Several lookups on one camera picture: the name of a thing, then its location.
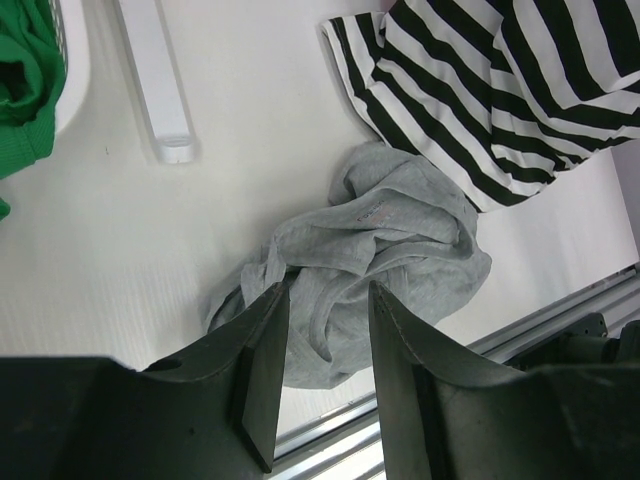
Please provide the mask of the grey tank top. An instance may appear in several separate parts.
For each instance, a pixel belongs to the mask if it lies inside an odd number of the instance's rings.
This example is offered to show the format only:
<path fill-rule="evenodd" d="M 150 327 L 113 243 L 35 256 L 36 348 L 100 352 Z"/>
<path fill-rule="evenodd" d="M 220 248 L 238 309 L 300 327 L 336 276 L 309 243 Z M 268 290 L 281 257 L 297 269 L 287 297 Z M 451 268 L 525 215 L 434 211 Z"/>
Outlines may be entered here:
<path fill-rule="evenodd" d="M 368 292 L 377 282 L 430 325 L 464 307 L 491 259 L 478 216 L 426 158 L 380 143 L 355 148 L 327 207 L 280 224 L 211 297 L 209 329 L 270 286 L 289 289 L 284 383 L 332 389 L 370 367 Z"/>

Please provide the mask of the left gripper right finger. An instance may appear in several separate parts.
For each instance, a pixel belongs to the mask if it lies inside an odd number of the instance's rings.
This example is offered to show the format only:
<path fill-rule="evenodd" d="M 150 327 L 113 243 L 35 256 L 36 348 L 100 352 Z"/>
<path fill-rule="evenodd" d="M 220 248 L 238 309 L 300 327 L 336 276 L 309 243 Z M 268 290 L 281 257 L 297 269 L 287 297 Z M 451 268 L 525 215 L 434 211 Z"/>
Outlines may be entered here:
<path fill-rule="evenodd" d="M 508 479 L 506 435 L 483 412 L 492 387 L 519 371 L 461 345 L 413 314 L 378 282 L 369 332 L 389 479 Z"/>

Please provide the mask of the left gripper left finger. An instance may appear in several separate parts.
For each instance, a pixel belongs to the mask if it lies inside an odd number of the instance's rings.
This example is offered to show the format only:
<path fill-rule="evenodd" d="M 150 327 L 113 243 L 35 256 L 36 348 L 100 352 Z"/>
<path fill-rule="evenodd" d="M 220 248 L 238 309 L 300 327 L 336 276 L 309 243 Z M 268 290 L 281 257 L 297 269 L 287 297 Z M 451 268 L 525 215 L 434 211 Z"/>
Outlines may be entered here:
<path fill-rule="evenodd" d="M 288 327 L 289 293 L 278 283 L 144 370 L 135 472 L 270 472 Z"/>

